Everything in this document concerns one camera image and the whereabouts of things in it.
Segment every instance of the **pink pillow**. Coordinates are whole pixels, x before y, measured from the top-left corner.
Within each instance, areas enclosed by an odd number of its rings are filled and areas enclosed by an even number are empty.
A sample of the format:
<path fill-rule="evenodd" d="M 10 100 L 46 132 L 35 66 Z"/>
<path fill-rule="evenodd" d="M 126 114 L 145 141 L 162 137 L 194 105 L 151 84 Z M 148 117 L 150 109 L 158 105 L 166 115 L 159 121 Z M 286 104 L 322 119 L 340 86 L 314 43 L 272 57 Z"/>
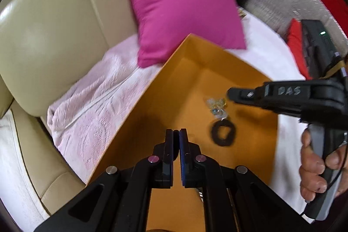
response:
<path fill-rule="evenodd" d="M 138 65 L 165 62 L 194 33 L 224 48 L 245 48 L 235 0 L 131 0 L 139 23 Z"/>

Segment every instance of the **white sheet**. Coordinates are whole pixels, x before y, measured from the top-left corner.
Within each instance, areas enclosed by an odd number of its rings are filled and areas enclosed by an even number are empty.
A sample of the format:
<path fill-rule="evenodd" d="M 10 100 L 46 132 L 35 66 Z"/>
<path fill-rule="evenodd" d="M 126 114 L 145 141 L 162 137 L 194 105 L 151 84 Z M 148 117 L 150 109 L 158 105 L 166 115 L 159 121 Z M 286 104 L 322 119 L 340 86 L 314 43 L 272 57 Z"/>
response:
<path fill-rule="evenodd" d="M 0 120 L 0 198 L 23 232 L 49 217 L 28 177 L 11 110 Z"/>

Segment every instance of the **cardboard box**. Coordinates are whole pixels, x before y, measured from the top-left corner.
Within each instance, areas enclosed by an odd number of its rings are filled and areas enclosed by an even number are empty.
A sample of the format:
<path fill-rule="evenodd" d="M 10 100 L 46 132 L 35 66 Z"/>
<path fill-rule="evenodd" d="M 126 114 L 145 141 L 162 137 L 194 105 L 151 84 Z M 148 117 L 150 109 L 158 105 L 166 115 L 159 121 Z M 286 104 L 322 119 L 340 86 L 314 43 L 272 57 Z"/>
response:
<path fill-rule="evenodd" d="M 186 128 L 189 141 L 220 165 L 245 165 L 269 184 L 277 139 L 277 115 L 227 101 L 229 119 L 236 125 L 234 143 L 214 144 L 210 137 L 216 121 L 208 98 L 225 98 L 230 87 L 255 88 L 269 81 L 253 67 L 220 47 L 189 35 L 171 56 L 124 121 L 105 151 L 91 180 L 108 166 L 134 166 L 164 142 L 165 130 Z M 174 163 L 174 186 L 154 189 L 147 229 L 175 232 L 205 231 L 203 204 L 195 189 L 181 184 L 180 161 Z"/>

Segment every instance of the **screw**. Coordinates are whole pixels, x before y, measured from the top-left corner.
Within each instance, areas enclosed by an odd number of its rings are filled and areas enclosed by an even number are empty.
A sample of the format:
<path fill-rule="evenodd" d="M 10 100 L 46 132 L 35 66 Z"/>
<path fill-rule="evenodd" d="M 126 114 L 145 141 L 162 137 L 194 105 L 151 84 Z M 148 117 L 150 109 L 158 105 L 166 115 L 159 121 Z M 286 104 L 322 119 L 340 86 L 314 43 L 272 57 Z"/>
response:
<path fill-rule="evenodd" d="M 116 166 L 109 166 L 106 169 L 107 174 L 111 175 L 111 174 L 115 174 L 117 172 L 117 167 Z"/>
<path fill-rule="evenodd" d="M 156 163 L 157 161 L 159 161 L 159 157 L 156 155 L 152 155 L 147 159 L 149 162 L 151 162 L 152 164 Z"/>
<path fill-rule="evenodd" d="M 245 167 L 245 166 L 238 166 L 237 167 L 237 172 L 240 173 L 240 174 L 245 174 L 248 172 L 248 169 Z"/>
<path fill-rule="evenodd" d="M 196 160 L 198 162 L 205 162 L 207 160 L 207 157 L 205 155 L 199 154 L 198 156 L 196 156 Z"/>

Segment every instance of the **fingernail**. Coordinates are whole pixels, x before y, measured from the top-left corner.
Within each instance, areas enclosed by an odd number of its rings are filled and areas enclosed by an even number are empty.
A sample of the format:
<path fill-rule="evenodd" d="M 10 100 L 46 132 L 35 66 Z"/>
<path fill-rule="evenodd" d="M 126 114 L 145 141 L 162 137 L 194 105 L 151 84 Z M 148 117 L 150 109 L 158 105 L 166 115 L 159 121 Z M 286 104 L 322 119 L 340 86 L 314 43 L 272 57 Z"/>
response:
<path fill-rule="evenodd" d="M 317 183 L 317 190 L 316 190 L 316 192 L 318 192 L 318 193 L 323 193 L 323 192 L 326 191 L 327 187 L 328 187 L 328 185 L 326 185 L 325 183 L 323 183 L 323 182 L 318 182 L 318 183 Z"/>
<path fill-rule="evenodd" d="M 325 170 L 325 164 L 324 164 L 324 163 L 322 163 L 322 162 L 317 162 L 316 167 L 317 167 L 317 170 L 316 170 L 316 171 L 318 172 L 318 174 L 324 173 L 324 170 Z"/>
<path fill-rule="evenodd" d="M 326 158 L 326 164 L 330 167 L 337 166 L 340 162 L 340 157 L 337 152 L 333 152 Z"/>

